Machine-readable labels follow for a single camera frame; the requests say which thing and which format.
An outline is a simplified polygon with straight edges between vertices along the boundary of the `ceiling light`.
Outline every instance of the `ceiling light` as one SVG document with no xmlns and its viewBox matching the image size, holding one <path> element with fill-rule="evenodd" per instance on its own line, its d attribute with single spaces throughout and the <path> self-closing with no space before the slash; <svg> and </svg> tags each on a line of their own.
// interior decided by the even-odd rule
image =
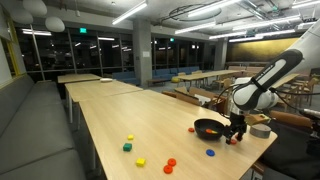
<svg viewBox="0 0 320 180">
<path fill-rule="evenodd" d="M 213 11 L 213 10 L 225 7 L 225 6 L 229 6 L 229 5 L 234 4 L 236 2 L 239 2 L 239 1 L 241 1 L 241 0 L 224 0 L 224 1 L 217 2 L 217 3 L 213 3 L 208 6 L 196 9 L 194 11 L 190 11 L 188 13 L 188 17 L 198 16 L 200 14 L 204 14 L 204 13 L 207 13 L 207 12 L 210 12 L 210 11 Z"/>
<path fill-rule="evenodd" d="M 241 35 L 245 35 L 245 34 L 247 34 L 247 31 L 210 36 L 209 39 L 218 39 L 218 38 L 231 37 L 231 36 L 241 36 Z"/>
<path fill-rule="evenodd" d="M 249 37 L 249 38 L 239 38 L 239 39 L 230 39 L 229 42 L 251 41 L 251 40 L 258 40 L 258 39 L 262 39 L 262 38 L 263 38 L 263 36 Z"/>
<path fill-rule="evenodd" d="M 185 33 L 185 32 L 194 31 L 194 30 L 198 30 L 198 29 L 203 29 L 203 28 L 207 28 L 207 27 L 212 27 L 212 26 L 215 26 L 215 25 L 216 25 L 216 22 L 211 22 L 211 23 L 207 23 L 207 24 L 201 24 L 201 25 L 198 25 L 198 26 L 193 26 L 193 27 L 177 30 L 177 31 L 175 31 L 175 34 L 180 34 L 180 33 Z"/>
<path fill-rule="evenodd" d="M 265 26 L 269 26 L 271 24 L 278 24 L 278 23 L 283 23 L 283 22 L 287 22 L 287 21 L 294 21 L 294 20 L 299 20 L 299 19 L 300 19 L 300 15 L 290 16 L 290 17 L 286 17 L 286 18 L 274 19 L 274 20 L 264 21 L 264 22 L 260 22 L 260 23 L 253 23 L 253 24 L 236 26 L 233 28 L 233 30 L 236 31 L 236 30 L 241 30 L 241 29 L 265 27 Z"/>
<path fill-rule="evenodd" d="M 32 31 L 23 31 L 23 34 L 32 34 Z M 51 32 L 46 32 L 46 31 L 34 31 L 34 35 L 39 35 L 39 36 L 52 36 Z"/>
<path fill-rule="evenodd" d="M 115 20 L 113 20 L 112 24 L 115 25 L 117 23 L 119 23 L 120 21 L 126 19 L 127 17 L 131 16 L 132 14 L 140 11 L 141 9 L 147 7 L 147 1 L 144 0 L 141 3 L 139 3 L 138 5 L 136 5 L 135 7 L 133 7 L 132 9 L 130 9 L 129 11 L 125 12 L 124 14 L 122 14 L 121 16 L 119 16 L 118 18 L 116 18 Z"/>
<path fill-rule="evenodd" d="M 274 32 L 267 32 L 267 33 L 259 33 L 256 34 L 257 36 L 273 36 L 273 35 L 279 35 L 279 34 L 289 34 L 296 32 L 294 29 L 284 30 L 284 31 L 274 31 Z"/>
<path fill-rule="evenodd" d="M 314 4 L 319 4 L 320 1 L 302 1 L 302 2 L 298 2 L 298 3 L 293 3 L 292 4 L 292 8 L 301 8 L 301 7 L 305 7 L 305 6 L 310 6 L 310 5 L 314 5 Z"/>
<path fill-rule="evenodd" d="M 98 37 L 99 40 L 105 40 L 105 41 L 114 41 L 114 38 L 104 38 L 104 37 Z"/>
</svg>

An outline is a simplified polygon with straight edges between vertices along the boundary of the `concrete pillar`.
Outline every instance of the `concrete pillar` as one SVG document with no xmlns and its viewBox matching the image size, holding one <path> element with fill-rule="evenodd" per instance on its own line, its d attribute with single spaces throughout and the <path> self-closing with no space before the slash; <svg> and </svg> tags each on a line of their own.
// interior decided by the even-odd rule
<svg viewBox="0 0 320 180">
<path fill-rule="evenodd" d="M 136 18 L 133 21 L 133 55 L 136 77 L 142 86 L 152 79 L 150 21 Z"/>
<path fill-rule="evenodd" d="M 228 39 L 220 38 L 216 43 L 216 54 L 214 58 L 214 70 L 222 70 L 226 64 Z"/>
</svg>

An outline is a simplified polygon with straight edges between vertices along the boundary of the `roll of tape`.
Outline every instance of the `roll of tape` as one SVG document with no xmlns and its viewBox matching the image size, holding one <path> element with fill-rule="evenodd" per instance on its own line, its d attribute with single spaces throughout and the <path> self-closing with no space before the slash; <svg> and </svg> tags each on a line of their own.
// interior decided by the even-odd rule
<svg viewBox="0 0 320 180">
<path fill-rule="evenodd" d="M 250 127 L 250 134 L 259 138 L 268 139 L 270 132 L 271 128 L 264 124 L 256 124 Z"/>
</svg>

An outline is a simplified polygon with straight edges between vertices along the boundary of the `wall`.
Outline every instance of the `wall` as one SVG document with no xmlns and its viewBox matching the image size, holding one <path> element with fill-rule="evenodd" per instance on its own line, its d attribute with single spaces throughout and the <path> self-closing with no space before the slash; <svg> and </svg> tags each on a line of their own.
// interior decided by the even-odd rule
<svg viewBox="0 0 320 180">
<path fill-rule="evenodd" d="M 268 62 L 291 46 L 298 38 L 229 43 L 228 62 Z"/>
</svg>

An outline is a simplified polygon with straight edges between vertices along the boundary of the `floor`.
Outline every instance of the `floor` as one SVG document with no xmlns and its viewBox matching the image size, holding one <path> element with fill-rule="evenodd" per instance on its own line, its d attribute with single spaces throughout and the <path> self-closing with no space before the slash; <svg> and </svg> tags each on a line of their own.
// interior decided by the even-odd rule
<svg viewBox="0 0 320 180">
<path fill-rule="evenodd" d="M 171 82 L 166 82 L 165 85 L 155 85 L 155 86 L 151 86 L 151 87 L 142 87 L 144 89 L 150 89 L 156 92 L 162 92 L 164 90 L 166 91 L 173 91 L 174 88 L 177 87 L 176 83 L 171 83 Z M 219 93 L 221 91 L 218 90 L 217 86 L 213 86 L 213 90 L 211 90 L 214 93 Z M 316 85 L 315 86 L 315 90 L 314 92 L 320 92 L 320 85 Z M 313 109 L 313 110 L 318 110 L 318 107 L 320 107 L 320 96 L 313 96 L 313 101 L 312 101 L 312 106 L 309 106 L 307 103 L 303 103 L 302 104 L 303 108 L 309 108 L 309 109 Z M 272 109 L 275 110 L 280 110 L 283 111 L 284 108 L 283 107 L 273 107 Z M 91 159 L 91 139 L 90 139 L 90 133 L 88 131 L 88 128 L 86 127 L 86 123 L 83 120 L 83 118 L 81 118 L 81 129 L 79 131 L 77 131 L 77 125 L 76 123 L 70 124 L 70 129 L 72 130 L 72 134 L 73 134 L 73 138 L 75 140 L 75 144 L 76 144 L 76 148 L 79 152 L 80 158 L 82 160 L 86 175 L 87 175 L 87 179 L 88 180 L 104 180 L 107 179 L 106 175 L 104 174 L 104 172 L 100 173 L 99 176 L 97 176 L 97 172 L 90 170 L 90 159 Z M 246 174 L 244 174 L 244 176 L 241 178 L 241 180 L 251 180 L 251 179 L 262 179 L 261 175 L 257 174 L 257 173 L 253 173 L 253 171 L 251 169 L 249 169 L 247 171 Z"/>
</svg>

